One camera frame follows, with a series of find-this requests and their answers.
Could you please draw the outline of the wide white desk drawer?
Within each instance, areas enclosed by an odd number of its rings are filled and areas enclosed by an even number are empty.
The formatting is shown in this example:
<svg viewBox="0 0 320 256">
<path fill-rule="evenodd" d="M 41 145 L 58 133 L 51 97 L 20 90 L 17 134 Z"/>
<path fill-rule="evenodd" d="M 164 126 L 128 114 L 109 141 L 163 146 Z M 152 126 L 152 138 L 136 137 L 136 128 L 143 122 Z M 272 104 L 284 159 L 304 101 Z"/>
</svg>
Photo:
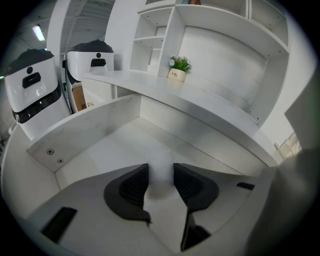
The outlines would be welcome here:
<svg viewBox="0 0 320 256">
<path fill-rule="evenodd" d="M 68 185 L 130 165 L 182 162 L 254 175 L 279 158 L 258 130 L 250 135 L 200 107 L 133 94 L 90 107 L 30 139 L 20 125 L 8 141 L 1 193 L 26 211 Z"/>
</svg>

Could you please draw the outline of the white desk with hutch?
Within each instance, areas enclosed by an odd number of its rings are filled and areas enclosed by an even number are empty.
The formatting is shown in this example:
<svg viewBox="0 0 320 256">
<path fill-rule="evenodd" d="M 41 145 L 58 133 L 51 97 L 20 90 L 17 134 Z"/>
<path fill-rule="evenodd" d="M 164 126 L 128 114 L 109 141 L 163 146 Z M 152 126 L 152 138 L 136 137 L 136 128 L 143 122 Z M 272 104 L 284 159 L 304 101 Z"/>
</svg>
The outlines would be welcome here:
<svg viewBox="0 0 320 256">
<path fill-rule="evenodd" d="M 213 114 L 216 127 L 229 123 L 230 132 L 258 130 L 266 137 L 262 125 L 288 71 L 288 33 L 287 17 L 272 1 L 144 2 L 136 14 L 128 68 L 92 71 L 84 78 L 172 107 L 199 107 Z M 172 56 L 190 61 L 184 82 L 168 78 Z"/>
</svg>

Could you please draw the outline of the small potted flower plant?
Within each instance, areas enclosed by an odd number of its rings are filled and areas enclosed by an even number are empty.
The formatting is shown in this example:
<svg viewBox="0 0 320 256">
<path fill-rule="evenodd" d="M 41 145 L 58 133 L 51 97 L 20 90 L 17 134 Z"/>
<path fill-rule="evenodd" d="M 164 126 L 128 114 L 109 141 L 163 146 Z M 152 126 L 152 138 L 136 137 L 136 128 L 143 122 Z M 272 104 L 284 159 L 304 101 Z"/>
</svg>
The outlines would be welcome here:
<svg viewBox="0 0 320 256">
<path fill-rule="evenodd" d="M 172 56 L 168 64 L 170 71 L 167 77 L 179 82 L 185 81 L 187 72 L 192 68 L 190 61 L 186 57 L 181 56 Z"/>
</svg>

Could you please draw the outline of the ceiling strip light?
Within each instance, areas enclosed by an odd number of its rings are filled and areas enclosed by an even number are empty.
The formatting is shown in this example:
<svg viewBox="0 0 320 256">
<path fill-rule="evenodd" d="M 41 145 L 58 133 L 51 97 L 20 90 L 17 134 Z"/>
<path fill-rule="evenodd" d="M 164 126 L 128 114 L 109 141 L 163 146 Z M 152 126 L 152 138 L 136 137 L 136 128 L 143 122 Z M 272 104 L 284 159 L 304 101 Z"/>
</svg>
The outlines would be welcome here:
<svg viewBox="0 0 320 256">
<path fill-rule="evenodd" d="M 40 27 L 39 25 L 34 25 L 34 26 L 32 27 L 32 30 L 33 30 L 36 38 L 37 38 L 40 42 L 45 41 L 45 37 L 44 37 L 43 32 L 42 32 L 42 30 L 41 30 L 41 27 Z"/>
</svg>

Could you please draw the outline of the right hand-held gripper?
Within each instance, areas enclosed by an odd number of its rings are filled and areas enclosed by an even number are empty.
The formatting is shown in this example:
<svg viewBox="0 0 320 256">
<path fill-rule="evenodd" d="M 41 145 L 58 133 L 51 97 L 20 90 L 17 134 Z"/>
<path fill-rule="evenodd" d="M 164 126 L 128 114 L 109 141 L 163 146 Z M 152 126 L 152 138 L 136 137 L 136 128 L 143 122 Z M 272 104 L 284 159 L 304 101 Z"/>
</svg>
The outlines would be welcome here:
<svg viewBox="0 0 320 256">
<path fill-rule="evenodd" d="M 276 168 L 246 256 L 320 256 L 320 74 L 285 116 L 301 151 Z"/>
</svg>

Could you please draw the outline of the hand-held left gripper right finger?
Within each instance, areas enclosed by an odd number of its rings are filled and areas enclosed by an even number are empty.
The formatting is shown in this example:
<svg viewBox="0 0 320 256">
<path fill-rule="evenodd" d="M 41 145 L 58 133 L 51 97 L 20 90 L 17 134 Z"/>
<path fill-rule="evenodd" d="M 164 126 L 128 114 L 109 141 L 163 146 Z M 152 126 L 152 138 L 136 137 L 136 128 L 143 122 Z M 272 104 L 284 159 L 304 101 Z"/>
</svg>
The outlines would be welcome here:
<svg viewBox="0 0 320 256">
<path fill-rule="evenodd" d="M 175 163 L 173 169 L 174 186 L 187 207 L 181 251 L 206 240 L 229 221 L 258 182 L 257 177 L 188 164 Z"/>
</svg>

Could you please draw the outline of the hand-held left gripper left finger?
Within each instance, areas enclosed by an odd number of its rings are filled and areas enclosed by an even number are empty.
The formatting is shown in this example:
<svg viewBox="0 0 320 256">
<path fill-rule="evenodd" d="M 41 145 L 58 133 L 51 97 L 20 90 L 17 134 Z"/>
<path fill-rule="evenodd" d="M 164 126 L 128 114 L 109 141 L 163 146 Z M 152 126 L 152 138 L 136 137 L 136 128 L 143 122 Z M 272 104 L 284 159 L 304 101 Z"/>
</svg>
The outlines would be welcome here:
<svg viewBox="0 0 320 256">
<path fill-rule="evenodd" d="M 148 164 L 78 180 L 36 208 L 28 221 L 59 255 L 173 255 L 144 210 Z"/>
</svg>

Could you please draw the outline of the brown cardboard box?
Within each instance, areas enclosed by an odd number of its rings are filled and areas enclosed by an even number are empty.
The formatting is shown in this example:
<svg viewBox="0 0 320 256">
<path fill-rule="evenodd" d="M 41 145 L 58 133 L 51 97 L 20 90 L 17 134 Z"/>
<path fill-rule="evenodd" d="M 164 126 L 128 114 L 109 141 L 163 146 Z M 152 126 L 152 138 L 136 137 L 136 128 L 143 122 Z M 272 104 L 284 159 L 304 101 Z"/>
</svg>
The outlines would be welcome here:
<svg viewBox="0 0 320 256">
<path fill-rule="evenodd" d="M 74 83 L 71 88 L 72 112 L 77 113 L 86 108 L 93 107 L 93 102 L 86 102 L 81 82 Z"/>
</svg>

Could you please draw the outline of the white and black service robot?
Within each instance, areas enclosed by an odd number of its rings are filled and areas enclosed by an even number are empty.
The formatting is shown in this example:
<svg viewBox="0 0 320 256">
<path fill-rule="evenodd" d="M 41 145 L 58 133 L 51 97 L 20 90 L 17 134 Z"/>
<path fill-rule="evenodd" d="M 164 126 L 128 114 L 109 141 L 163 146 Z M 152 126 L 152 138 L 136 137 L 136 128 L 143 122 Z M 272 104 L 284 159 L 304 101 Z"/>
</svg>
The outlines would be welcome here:
<svg viewBox="0 0 320 256">
<path fill-rule="evenodd" d="M 76 113 L 76 101 L 73 96 L 73 85 L 80 83 L 83 74 L 93 71 L 113 71 L 114 51 L 104 41 L 93 40 L 79 43 L 69 50 L 62 61 L 65 73 L 66 90 L 71 112 Z"/>
<path fill-rule="evenodd" d="M 50 51 L 20 54 L 6 68 L 4 82 L 13 117 L 30 140 L 71 115 Z"/>
</svg>

